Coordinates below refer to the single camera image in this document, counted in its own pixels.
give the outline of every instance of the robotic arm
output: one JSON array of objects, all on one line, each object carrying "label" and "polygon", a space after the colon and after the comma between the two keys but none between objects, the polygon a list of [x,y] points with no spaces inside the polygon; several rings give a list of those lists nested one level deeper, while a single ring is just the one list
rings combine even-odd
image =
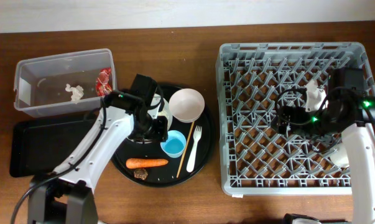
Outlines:
[{"label": "robotic arm", "polygon": [[[159,100],[154,98],[157,91]],[[11,223],[27,196],[28,224],[98,223],[93,192],[102,171],[126,138],[143,143],[167,140],[167,119],[157,116],[163,106],[160,86],[139,74],[130,90],[105,96],[95,124],[53,170],[54,175],[36,175],[31,180],[31,188],[16,205]],[[68,196],[67,204],[55,200],[62,195]]]},{"label": "robotic arm", "polygon": [[[335,70],[328,80],[328,94],[317,102],[311,96],[320,96],[315,93],[318,89],[287,90],[306,93],[307,107],[282,106],[272,121],[281,134],[326,142],[331,144],[328,150],[338,148],[330,159],[350,165],[354,224],[375,223],[375,97],[367,96],[365,83],[361,70]],[[337,133],[341,133],[342,143],[333,146],[332,134]],[[319,223],[307,217],[286,217],[288,224]]]}]

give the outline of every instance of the white fork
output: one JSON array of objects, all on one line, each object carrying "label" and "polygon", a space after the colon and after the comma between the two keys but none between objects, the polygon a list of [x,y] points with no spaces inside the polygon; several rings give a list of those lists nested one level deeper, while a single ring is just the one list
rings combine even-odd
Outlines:
[{"label": "white fork", "polygon": [[202,127],[201,126],[195,127],[194,134],[193,134],[194,144],[192,148],[192,153],[190,153],[190,157],[188,158],[187,168],[186,168],[187,172],[193,172],[194,163],[195,163],[195,154],[197,153],[197,144],[198,144],[198,141],[201,139],[201,133],[202,133]]}]

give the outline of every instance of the gray plastic bin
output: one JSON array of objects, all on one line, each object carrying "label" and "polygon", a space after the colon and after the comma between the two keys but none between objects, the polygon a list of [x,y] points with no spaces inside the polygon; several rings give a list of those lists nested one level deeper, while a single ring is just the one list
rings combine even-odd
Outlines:
[{"label": "gray plastic bin", "polygon": [[[297,135],[283,136],[270,128],[275,99],[286,89],[317,80],[327,85],[334,69],[362,68],[368,93],[375,84],[362,44],[261,43],[223,44],[216,62],[220,113],[220,166],[223,191],[243,195],[351,194],[350,170],[310,150],[328,147],[311,144]],[[305,106],[295,93],[285,94],[283,105]]]},{"label": "gray plastic bin", "polygon": [[[117,89],[113,56],[109,49],[87,50],[22,60],[14,77],[15,109],[32,117],[88,111],[100,106],[95,82],[103,68],[111,67],[111,87]],[[80,85],[82,99],[71,101],[66,84]]]}]

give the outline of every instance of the wooden table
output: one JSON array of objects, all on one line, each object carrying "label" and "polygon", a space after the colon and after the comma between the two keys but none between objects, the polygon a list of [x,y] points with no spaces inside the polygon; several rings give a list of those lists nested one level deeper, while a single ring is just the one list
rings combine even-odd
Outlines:
[{"label": "wooden table", "polygon": [[[375,21],[0,34],[0,223],[9,221],[31,178],[9,175],[12,128],[30,119],[13,107],[18,61],[108,48],[113,53],[120,88],[129,87],[136,73],[159,82],[183,83],[203,94],[218,121],[215,61],[221,44],[335,41],[363,43],[375,78]],[[219,139],[218,122],[216,128]],[[108,223],[273,223],[285,213],[322,220],[352,218],[351,196],[231,198],[220,187],[219,162],[216,143],[213,157],[198,175],[164,189],[132,183],[109,163],[95,192],[99,218]],[[24,203],[18,223],[26,222],[26,214]]]}]

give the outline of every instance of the wooden stick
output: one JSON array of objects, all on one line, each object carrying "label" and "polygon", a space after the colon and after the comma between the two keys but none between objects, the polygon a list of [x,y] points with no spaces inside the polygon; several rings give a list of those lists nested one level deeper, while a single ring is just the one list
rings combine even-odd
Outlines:
[{"label": "wooden stick", "polygon": [[182,169],[183,160],[185,159],[185,154],[186,154],[186,151],[187,151],[188,142],[190,141],[190,136],[192,135],[192,131],[193,131],[193,127],[194,127],[194,122],[195,122],[195,121],[193,121],[193,123],[192,123],[192,127],[190,128],[190,132],[188,133],[188,137],[187,137],[187,142],[186,142],[185,150],[183,151],[182,159],[180,160],[179,170],[177,171],[176,179],[179,178],[180,170]]}]

